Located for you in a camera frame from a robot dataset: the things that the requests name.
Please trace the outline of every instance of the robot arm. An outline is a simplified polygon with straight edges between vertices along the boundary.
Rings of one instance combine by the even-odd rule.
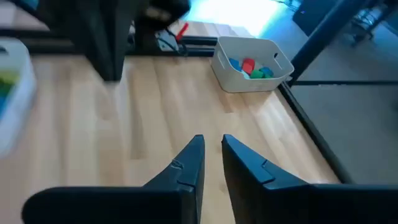
[[[105,81],[120,81],[129,28],[145,35],[186,12],[188,0],[12,0],[55,33],[68,37]]]

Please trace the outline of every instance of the cable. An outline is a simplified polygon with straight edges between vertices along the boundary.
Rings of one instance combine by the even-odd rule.
[[[182,55],[184,55],[184,56],[188,55],[187,46],[186,46],[183,42],[177,40],[177,37],[175,36],[175,34],[174,34],[173,32],[171,32],[171,31],[169,30],[169,28],[166,28],[165,30],[166,30],[166,32],[167,32],[169,35],[171,35],[171,36],[174,37],[174,39],[175,39],[175,41],[176,41],[177,44],[180,44],[180,45],[182,46],[183,52],[179,52],[179,53],[182,54]]]
[[[169,46],[172,50],[174,50],[177,53],[180,53],[172,44],[170,44],[169,42],[167,42],[166,40],[164,40],[161,37],[158,37],[157,40],[160,40],[161,42],[163,42],[165,45]]]
[[[179,49],[177,50],[172,44],[170,44],[169,42],[167,42],[165,39],[163,39],[163,38],[161,38],[161,37],[158,37],[157,40],[161,41],[162,43],[164,43],[165,45],[167,45],[167,46],[170,47],[173,51],[179,53],[180,55],[187,56],[187,55],[188,55],[187,46],[186,46],[183,42],[177,40],[176,35],[173,34],[173,32],[171,32],[168,28],[166,28],[165,30],[166,30],[166,32],[167,32],[169,35],[171,35],[171,36],[174,37],[174,39],[175,39],[175,41],[176,41],[177,44],[179,44],[179,45],[182,46],[183,51],[181,52],[181,51],[179,51]]]

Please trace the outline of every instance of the white plastic bin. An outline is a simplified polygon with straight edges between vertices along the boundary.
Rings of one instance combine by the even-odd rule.
[[[29,52],[17,39],[0,39],[0,71],[11,71],[17,77],[4,101],[0,113],[0,158],[16,144],[28,116],[36,89],[36,79]]]
[[[274,77],[247,79],[232,67],[229,58],[239,61],[253,58],[256,61],[254,69],[269,67]],[[273,41],[242,37],[220,37],[211,66],[222,89],[229,93],[275,90],[294,71],[291,62]]]

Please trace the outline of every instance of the gray floor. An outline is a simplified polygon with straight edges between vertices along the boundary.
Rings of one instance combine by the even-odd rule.
[[[398,86],[294,86],[296,100],[357,184],[398,184]]]
[[[261,35],[293,58],[308,37],[285,11]],[[355,49],[341,33],[299,80],[398,80],[398,37],[379,26]],[[292,93],[357,184],[398,184],[398,86],[294,86]]]
[[[260,35],[276,42],[288,58],[293,58],[308,39],[292,15],[291,11],[279,14]],[[352,48],[352,37],[341,33],[299,80],[398,80],[398,37],[384,26],[374,34],[373,41]]]

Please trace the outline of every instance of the red block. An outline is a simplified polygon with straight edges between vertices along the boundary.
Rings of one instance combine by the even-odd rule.
[[[254,69],[254,67],[253,66],[251,66],[250,64],[248,64],[248,63],[244,63],[243,65],[242,65],[242,70],[244,71],[244,72],[246,72],[247,74],[251,74],[251,72],[253,71],[253,69]]]
[[[245,58],[245,59],[243,59],[242,70],[250,75],[251,72],[254,70],[255,64],[256,63],[255,63],[254,59]]]
[[[246,63],[246,64],[251,65],[251,66],[253,67],[253,69],[254,69],[254,66],[255,66],[255,64],[256,64],[256,62],[255,62],[254,59],[252,59],[252,58],[245,58],[245,59],[243,59],[243,63]]]

